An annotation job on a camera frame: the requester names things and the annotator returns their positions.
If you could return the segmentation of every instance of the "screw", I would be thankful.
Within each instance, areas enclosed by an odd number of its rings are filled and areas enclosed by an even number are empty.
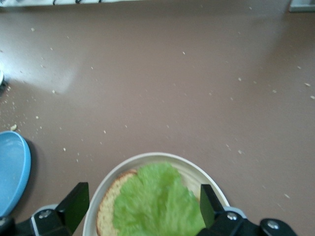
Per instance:
[[[267,225],[273,230],[278,230],[280,228],[279,224],[273,220],[268,220]]]
[[[5,221],[6,221],[6,218],[3,217],[3,218],[0,220],[0,226],[4,225],[4,224],[5,224]]]
[[[227,217],[230,219],[230,220],[237,220],[237,215],[233,212],[229,212],[227,214]]]
[[[38,216],[39,219],[46,218],[51,213],[51,210],[42,210]]]

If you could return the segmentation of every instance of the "lettuce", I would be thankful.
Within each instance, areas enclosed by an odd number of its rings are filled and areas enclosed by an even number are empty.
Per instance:
[[[168,163],[140,168],[114,203],[118,236],[194,236],[205,227],[199,202]]]

